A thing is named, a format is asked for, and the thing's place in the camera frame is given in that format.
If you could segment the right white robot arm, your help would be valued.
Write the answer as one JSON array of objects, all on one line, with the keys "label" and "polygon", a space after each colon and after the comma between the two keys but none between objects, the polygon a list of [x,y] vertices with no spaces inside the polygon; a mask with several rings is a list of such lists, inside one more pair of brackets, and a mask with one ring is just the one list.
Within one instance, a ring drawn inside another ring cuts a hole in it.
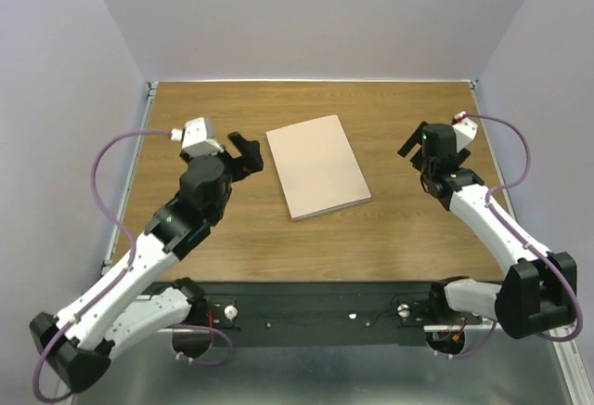
[{"label": "right white robot arm", "polygon": [[439,282],[427,300],[429,316],[440,323],[459,313],[497,322],[507,336],[550,337],[564,326],[576,338],[584,325],[577,298],[577,264],[532,237],[498,204],[489,188],[464,167],[479,126],[465,111],[448,124],[422,122],[399,150],[420,174],[423,190],[461,220],[495,258],[504,273],[500,284],[470,278]]}]

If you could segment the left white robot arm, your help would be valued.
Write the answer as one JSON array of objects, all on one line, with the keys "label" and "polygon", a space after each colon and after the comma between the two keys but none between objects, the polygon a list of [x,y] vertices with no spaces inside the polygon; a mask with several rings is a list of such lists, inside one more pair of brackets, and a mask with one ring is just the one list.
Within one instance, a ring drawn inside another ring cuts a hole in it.
[{"label": "left white robot arm", "polygon": [[38,313],[29,324],[39,354],[32,389],[43,403],[84,392],[125,349],[151,334],[180,323],[194,326],[205,317],[203,297],[194,295],[187,281],[166,289],[146,312],[136,299],[210,235],[224,216],[233,184],[262,171],[264,159],[259,142],[238,132],[228,134],[237,157],[210,133],[185,127],[163,135],[180,142],[187,165],[173,198],[138,236],[105,209],[128,239],[128,252],[78,299],[55,314]]}]

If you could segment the tan paper folder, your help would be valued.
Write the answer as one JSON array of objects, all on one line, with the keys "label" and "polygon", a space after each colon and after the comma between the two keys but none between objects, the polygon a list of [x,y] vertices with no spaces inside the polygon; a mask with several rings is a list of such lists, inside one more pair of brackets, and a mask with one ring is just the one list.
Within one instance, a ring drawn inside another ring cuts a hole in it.
[{"label": "tan paper folder", "polygon": [[293,221],[371,200],[338,115],[270,130],[266,139]]}]

